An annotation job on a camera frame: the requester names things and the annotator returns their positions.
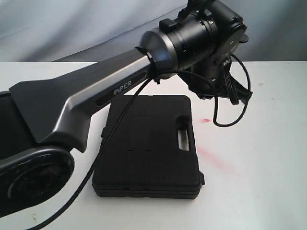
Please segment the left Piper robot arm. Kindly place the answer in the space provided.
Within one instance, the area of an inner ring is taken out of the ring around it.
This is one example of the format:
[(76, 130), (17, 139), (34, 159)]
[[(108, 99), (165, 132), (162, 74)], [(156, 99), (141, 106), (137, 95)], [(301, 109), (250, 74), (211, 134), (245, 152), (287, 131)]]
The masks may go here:
[(190, 0), (176, 19), (147, 31), (134, 49), (49, 80), (21, 81), (0, 94), (0, 214), (53, 197), (86, 150), (92, 116), (150, 79), (177, 74), (200, 99), (247, 104), (252, 93), (230, 75), (246, 43), (243, 17), (218, 0)]

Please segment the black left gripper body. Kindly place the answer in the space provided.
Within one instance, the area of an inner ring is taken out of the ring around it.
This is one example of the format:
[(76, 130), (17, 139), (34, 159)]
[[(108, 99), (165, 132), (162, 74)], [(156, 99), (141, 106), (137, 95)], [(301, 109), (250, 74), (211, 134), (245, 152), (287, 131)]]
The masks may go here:
[(232, 105), (238, 105), (239, 102), (245, 104), (253, 92), (233, 78), (230, 73), (231, 65), (230, 57), (221, 64), (216, 64), (210, 58), (206, 58), (186, 69), (200, 77), (182, 73), (178, 76), (188, 85), (189, 90), (202, 100), (213, 98), (212, 88), (205, 82), (207, 80), (216, 90), (218, 97), (230, 99)]

